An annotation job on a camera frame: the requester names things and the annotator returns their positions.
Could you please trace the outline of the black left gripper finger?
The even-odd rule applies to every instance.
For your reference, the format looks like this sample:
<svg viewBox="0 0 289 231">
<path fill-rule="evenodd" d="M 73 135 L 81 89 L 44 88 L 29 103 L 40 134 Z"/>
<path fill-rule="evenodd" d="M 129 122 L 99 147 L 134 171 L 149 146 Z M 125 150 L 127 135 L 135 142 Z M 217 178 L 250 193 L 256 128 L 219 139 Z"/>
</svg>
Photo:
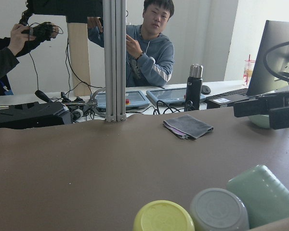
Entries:
<svg viewBox="0 0 289 231">
<path fill-rule="evenodd" d="M 269 102 L 271 97 L 259 96 L 254 100 L 242 101 L 234 103 L 233 110 L 235 117 L 245 117 L 254 115 L 269 114 Z"/>
</svg>

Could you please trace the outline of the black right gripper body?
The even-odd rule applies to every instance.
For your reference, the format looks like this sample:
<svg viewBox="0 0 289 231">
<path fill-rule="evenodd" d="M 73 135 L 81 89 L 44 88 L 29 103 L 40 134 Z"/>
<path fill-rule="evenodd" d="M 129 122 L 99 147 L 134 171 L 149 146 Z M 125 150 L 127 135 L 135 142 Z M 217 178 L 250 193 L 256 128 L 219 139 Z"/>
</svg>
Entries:
<svg viewBox="0 0 289 231">
<path fill-rule="evenodd" d="M 289 91 L 272 94 L 268 114 L 270 128 L 289 128 Z"/>
</svg>

